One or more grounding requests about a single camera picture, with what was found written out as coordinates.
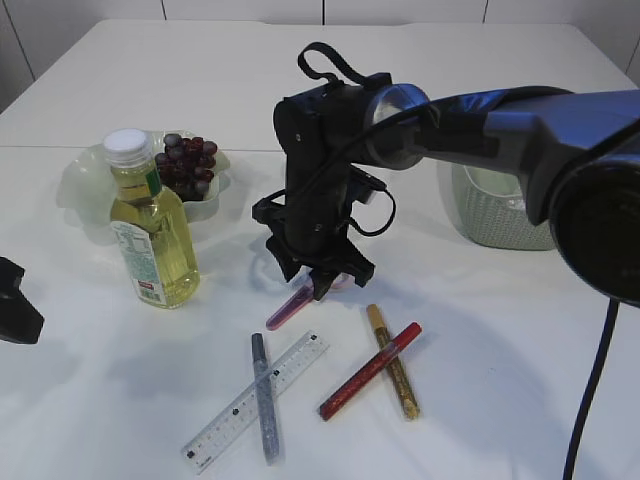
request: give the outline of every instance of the gold glitter marker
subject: gold glitter marker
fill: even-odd
[[[367,315],[369,316],[369,322],[371,322],[371,328],[376,336],[378,346],[382,350],[391,341],[391,335],[387,329],[382,313],[377,305],[369,305],[367,307]],[[414,420],[420,415],[420,407],[416,401],[416,397],[413,394],[413,389],[409,383],[407,372],[400,361],[400,358],[396,357],[388,366],[387,373],[391,377],[393,382],[393,388],[395,388],[398,394],[398,400],[400,400],[400,406],[404,412],[405,417],[409,420]]]

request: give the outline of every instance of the yellow oil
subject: yellow oil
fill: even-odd
[[[118,184],[111,220],[138,226],[149,234],[166,302],[161,305],[140,299],[154,306],[176,308],[200,283],[182,201],[160,183],[153,160],[135,168],[112,167],[111,172]]]

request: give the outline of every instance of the bunch of grapes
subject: bunch of grapes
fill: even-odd
[[[218,146],[202,137],[182,138],[165,135],[164,152],[156,155],[162,183],[176,192],[183,202],[198,202],[209,192],[213,180],[214,158]]]

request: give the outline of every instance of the white wall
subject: white wall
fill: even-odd
[[[106,18],[319,24],[323,0],[2,0],[36,77]],[[327,24],[572,23],[622,70],[640,39],[640,0],[324,0]],[[628,71],[640,84],[640,53]],[[0,4],[0,111],[31,83]]]
[[[0,112],[18,97],[33,78],[11,22],[0,3]]]
[[[482,22],[485,6],[486,0],[325,0],[325,18],[327,25]]]
[[[570,23],[621,70],[640,39],[639,0],[489,0],[487,23]]]
[[[106,18],[164,18],[160,0],[4,0],[36,77]]]
[[[164,0],[168,20],[322,24],[321,0]]]

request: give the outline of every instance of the silver glitter marker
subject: silver glitter marker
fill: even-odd
[[[254,333],[251,336],[251,353],[253,355],[253,373],[256,378],[256,399],[258,401],[260,431],[262,432],[262,449],[267,464],[272,465],[280,455],[280,442],[270,375],[264,375],[264,372],[269,370],[269,364],[264,351],[262,334]]]

